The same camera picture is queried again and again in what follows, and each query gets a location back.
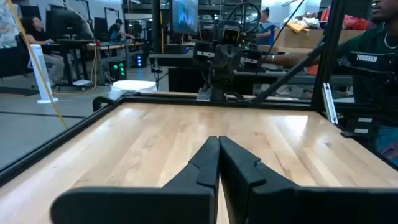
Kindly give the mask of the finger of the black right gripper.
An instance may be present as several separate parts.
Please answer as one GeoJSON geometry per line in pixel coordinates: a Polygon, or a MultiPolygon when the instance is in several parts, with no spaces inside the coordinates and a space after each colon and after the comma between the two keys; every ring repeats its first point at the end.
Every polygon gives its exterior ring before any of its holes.
{"type": "Polygon", "coordinates": [[[213,62],[213,81],[220,83],[223,77],[223,51],[222,45],[217,45],[215,48],[214,62],[213,62]]]}
{"type": "Polygon", "coordinates": [[[234,59],[234,46],[227,45],[226,46],[226,54],[228,56],[227,64],[225,66],[226,75],[229,83],[233,82],[233,59],[234,59]]]}

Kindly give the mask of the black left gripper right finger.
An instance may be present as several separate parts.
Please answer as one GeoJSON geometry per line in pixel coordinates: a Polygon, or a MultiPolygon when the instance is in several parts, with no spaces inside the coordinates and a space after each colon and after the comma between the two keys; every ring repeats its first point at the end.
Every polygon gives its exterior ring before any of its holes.
{"type": "Polygon", "coordinates": [[[397,189],[300,186],[230,138],[219,141],[230,223],[397,224],[397,189]]]}

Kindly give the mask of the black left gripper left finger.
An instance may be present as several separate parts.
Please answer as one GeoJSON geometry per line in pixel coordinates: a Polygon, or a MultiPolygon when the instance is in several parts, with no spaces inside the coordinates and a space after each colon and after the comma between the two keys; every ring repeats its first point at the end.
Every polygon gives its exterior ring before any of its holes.
{"type": "Polygon", "coordinates": [[[215,223],[220,142],[210,136],[163,187],[78,187],[50,207],[53,223],[215,223]]]}

